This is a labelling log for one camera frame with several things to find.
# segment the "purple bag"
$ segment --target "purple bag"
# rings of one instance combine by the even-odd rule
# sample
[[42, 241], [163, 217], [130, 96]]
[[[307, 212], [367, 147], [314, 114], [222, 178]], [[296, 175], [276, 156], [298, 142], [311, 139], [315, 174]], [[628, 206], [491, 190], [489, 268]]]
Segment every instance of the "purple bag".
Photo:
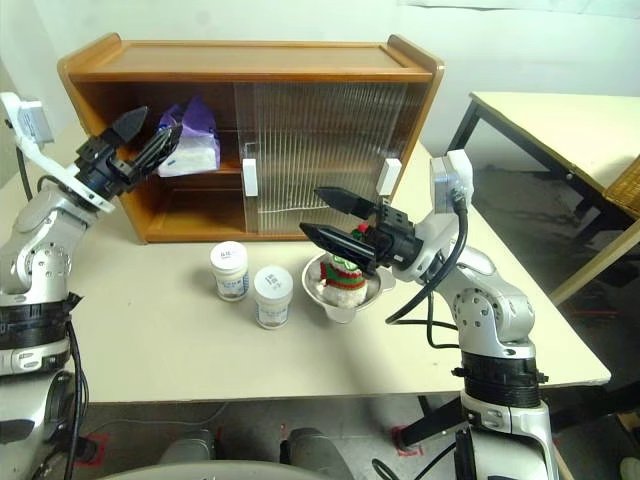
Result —
[[161, 177], [211, 172], [220, 168], [220, 141], [211, 110], [200, 97], [187, 108], [173, 105], [162, 114], [158, 129], [182, 123], [182, 134], [174, 152], [158, 167]]

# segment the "floor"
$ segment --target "floor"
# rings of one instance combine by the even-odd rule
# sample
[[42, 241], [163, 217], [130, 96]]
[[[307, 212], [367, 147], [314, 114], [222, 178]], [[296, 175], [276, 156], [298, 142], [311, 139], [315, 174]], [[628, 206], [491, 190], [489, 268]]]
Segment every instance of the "floor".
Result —
[[[485, 169], [476, 172], [475, 183], [478, 210], [548, 292], [606, 244], [604, 234], [591, 245], [571, 245], [572, 236], [584, 224], [572, 215], [578, 197], [545, 174]], [[563, 306], [573, 328], [613, 372], [608, 388], [637, 381], [640, 376], [637, 267], [634, 261], [617, 264]], [[572, 395], [574, 392], [567, 390], [549, 398], [552, 408], [570, 403]], [[447, 400], [429, 399], [432, 406]], [[219, 406], [91, 406], [83, 432], [117, 418], [199, 421]], [[452, 430], [423, 442], [414, 455], [401, 455], [390, 441], [390, 429], [411, 423], [420, 415], [415, 397], [236, 402], [204, 426], [220, 438], [227, 458], [264, 461], [277, 461], [279, 442], [288, 431], [316, 427], [334, 441], [357, 479], [377, 478], [372, 457], [408, 479], [453, 440]], [[195, 427], [160, 423], [103, 426], [95, 433], [106, 440], [104, 459], [99, 466], [79, 467], [76, 478], [99, 478], [153, 464], [172, 440], [191, 428]], [[615, 416], [564, 430], [555, 441], [576, 479], [619, 480], [620, 460], [640, 456], [638, 444]], [[61, 478], [61, 471], [62, 465], [58, 465], [52, 478]], [[454, 478], [452, 455], [425, 478]]]

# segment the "white bracket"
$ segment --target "white bracket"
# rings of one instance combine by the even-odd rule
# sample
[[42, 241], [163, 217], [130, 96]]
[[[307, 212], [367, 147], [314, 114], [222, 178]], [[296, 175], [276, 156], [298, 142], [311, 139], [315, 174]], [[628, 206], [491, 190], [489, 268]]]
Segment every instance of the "white bracket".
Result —
[[376, 191], [378, 195], [391, 195], [393, 187], [396, 186], [400, 170], [402, 169], [402, 163], [397, 158], [387, 158], [382, 166], [380, 172], [380, 178], [378, 178], [378, 184], [376, 185]]
[[21, 109], [31, 108], [31, 102], [23, 102], [20, 100], [20, 97], [13, 92], [0, 93], [0, 100], [2, 100], [4, 108], [7, 111], [7, 115], [9, 116], [9, 121], [13, 126], [16, 146], [22, 150], [22, 153], [27, 158], [34, 161], [45, 172], [56, 177], [65, 186], [69, 187], [87, 202], [96, 206], [100, 210], [108, 213], [115, 209], [112, 203], [109, 203], [74, 177], [78, 172], [78, 168], [75, 164], [71, 164], [69, 168], [65, 169], [55, 160], [47, 157], [40, 151], [40, 147], [36, 143], [35, 139], [25, 131], [25, 128], [20, 121]]
[[258, 173], [255, 158], [242, 159], [242, 186], [246, 197], [258, 196]]

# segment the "beige table top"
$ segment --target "beige table top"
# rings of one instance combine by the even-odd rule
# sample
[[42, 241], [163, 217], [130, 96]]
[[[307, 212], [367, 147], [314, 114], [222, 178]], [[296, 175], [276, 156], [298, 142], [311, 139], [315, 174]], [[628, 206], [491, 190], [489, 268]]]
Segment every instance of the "beige table top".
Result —
[[[49, 154], [68, 163], [83, 136], [69, 129]], [[416, 148], [394, 204], [419, 221], [430, 210], [429, 155]], [[38, 173], [30, 165], [33, 185]], [[0, 242], [25, 204], [20, 179], [0, 191]], [[504, 246], [470, 213], [469, 243], [493, 258], [536, 310], [538, 365], [550, 385], [601, 384], [609, 371]], [[246, 243], [250, 273], [277, 263], [294, 279], [319, 250], [309, 242]], [[450, 392], [458, 350], [429, 348], [424, 327], [387, 326], [384, 318], [418, 290], [398, 283], [348, 325], [333, 324], [296, 283], [289, 324], [263, 330], [251, 298], [226, 303], [214, 293], [211, 244], [136, 244], [121, 208], [105, 216], [76, 250], [71, 290], [85, 298], [73, 312], [92, 402], [223, 400]], [[425, 307], [412, 315], [425, 316]], [[451, 321], [437, 298], [435, 317]], [[436, 329], [437, 341], [454, 332]]]
[[640, 97], [473, 92], [602, 192], [640, 154]]

